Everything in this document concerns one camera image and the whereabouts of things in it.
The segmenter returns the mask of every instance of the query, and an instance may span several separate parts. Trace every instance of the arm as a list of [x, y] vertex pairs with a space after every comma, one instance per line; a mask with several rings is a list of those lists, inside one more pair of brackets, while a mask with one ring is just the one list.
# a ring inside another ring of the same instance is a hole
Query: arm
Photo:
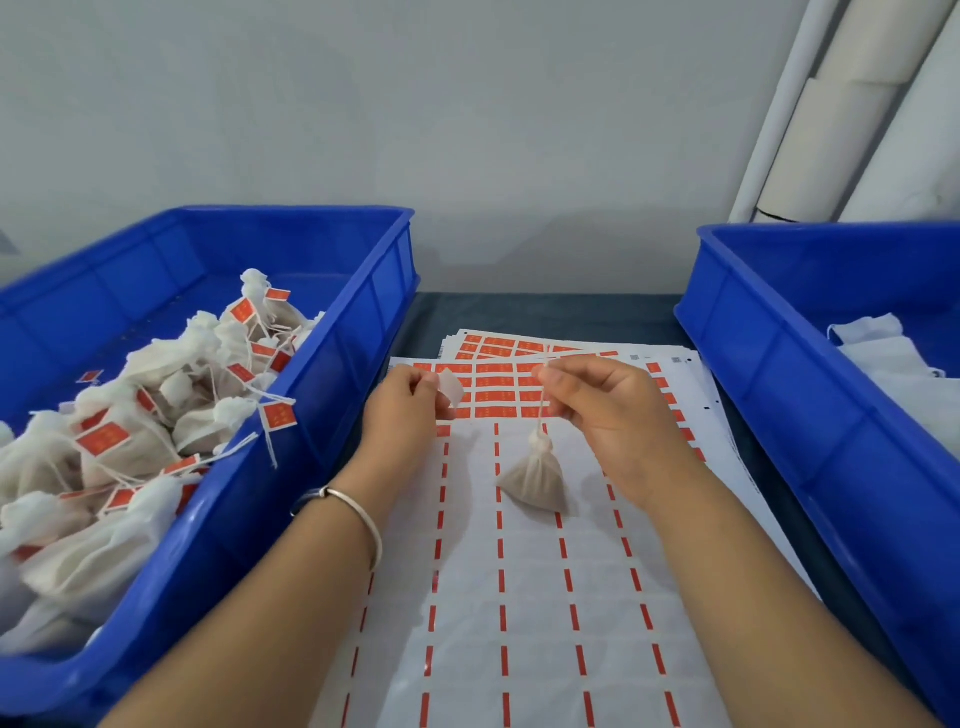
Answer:
[[650, 516], [734, 725], [936, 726], [694, 455], [649, 376], [595, 356], [538, 371], [554, 414]]
[[[396, 367], [371, 395], [359, 450], [330, 483], [383, 530], [446, 419], [437, 376]], [[274, 547], [101, 723], [306, 725], [370, 579], [373, 539], [338, 498], [308, 503]]]

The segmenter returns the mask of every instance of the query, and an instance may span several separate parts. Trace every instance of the bracelet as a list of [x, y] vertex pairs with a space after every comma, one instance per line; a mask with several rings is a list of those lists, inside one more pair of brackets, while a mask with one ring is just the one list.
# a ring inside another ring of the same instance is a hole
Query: bracelet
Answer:
[[303, 506], [309, 501], [315, 498], [323, 499], [327, 496], [334, 496], [346, 503], [350, 508], [353, 509], [356, 515], [360, 517], [360, 520], [363, 521], [364, 525], [370, 531], [370, 535], [373, 536], [373, 543], [376, 548], [376, 555], [373, 557], [373, 564], [370, 567], [370, 570], [375, 570], [378, 566], [380, 566], [380, 560], [383, 558], [383, 539], [380, 538], [380, 529], [376, 527], [376, 523], [373, 522], [370, 514], [364, 510], [363, 506], [350, 496], [341, 493], [340, 491], [335, 491], [328, 485], [324, 485], [323, 488], [307, 491], [300, 496], [300, 498], [297, 499], [297, 502], [294, 503], [294, 507], [291, 509], [290, 515], [296, 516], [297, 513], [303, 509]]

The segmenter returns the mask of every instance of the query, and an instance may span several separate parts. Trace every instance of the red dashed line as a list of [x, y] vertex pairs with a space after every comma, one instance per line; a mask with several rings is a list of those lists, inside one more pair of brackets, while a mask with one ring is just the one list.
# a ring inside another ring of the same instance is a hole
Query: red dashed line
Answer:
[[588, 691], [584, 691], [584, 710], [587, 711], [587, 728], [596, 728], [593, 722], [593, 701], [590, 700]]
[[660, 646], [658, 644], [654, 644], [653, 648], [654, 648], [654, 659], [657, 661], [657, 670], [660, 671], [661, 675], [665, 675], [666, 666], [663, 664], [663, 655], [660, 654]]
[[420, 700], [420, 728], [427, 728], [428, 718], [430, 718], [430, 693], [425, 692]]
[[646, 604], [640, 605], [640, 611], [643, 612], [643, 621], [647, 625], [647, 629], [651, 632], [654, 631], [654, 621], [650, 619], [650, 610], [647, 609]]
[[663, 695], [666, 697], [666, 707], [670, 711], [670, 719], [673, 721], [674, 728], [681, 728], [680, 716], [677, 715], [677, 705], [673, 702], [673, 693], [666, 691]]
[[582, 644], [577, 645], [577, 665], [580, 666], [580, 675], [587, 677], [587, 660], [584, 657], [584, 646]]

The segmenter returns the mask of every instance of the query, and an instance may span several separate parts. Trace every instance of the blue plastic crate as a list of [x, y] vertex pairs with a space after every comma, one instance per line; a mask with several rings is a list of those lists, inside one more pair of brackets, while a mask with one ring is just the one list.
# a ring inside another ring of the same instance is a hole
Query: blue plastic crate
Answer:
[[[217, 463], [100, 635], [74, 656], [0, 659], [0, 714], [93, 723], [256, 564], [290, 506], [329, 479], [420, 282], [413, 210], [187, 207], [169, 210], [0, 291], [0, 420], [56, 409], [86, 371], [114, 378], [126, 354], [217, 315], [258, 268], [326, 316], [277, 379], [300, 425]], [[260, 430], [247, 422], [234, 441]]]
[[677, 318], [939, 716], [960, 725], [960, 462], [826, 336], [893, 312], [960, 376], [960, 224], [728, 225]]

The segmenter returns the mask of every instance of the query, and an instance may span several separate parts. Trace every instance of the hand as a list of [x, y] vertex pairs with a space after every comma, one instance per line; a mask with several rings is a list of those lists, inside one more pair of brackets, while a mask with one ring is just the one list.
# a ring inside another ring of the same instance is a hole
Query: hand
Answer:
[[402, 485], [422, 465], [437, 437], [437, 420], [453, 420], [433, 372], [397, 364], [373, 390], [363, 413], [358, 458], [375, 462]]
[[584, 433], [604, 472], [637, 507], [646, 509], [658, 489], [704, 467], [643, 370], [599, 356], [569, 356], [534, 374], [549, 395], [551, 414]]

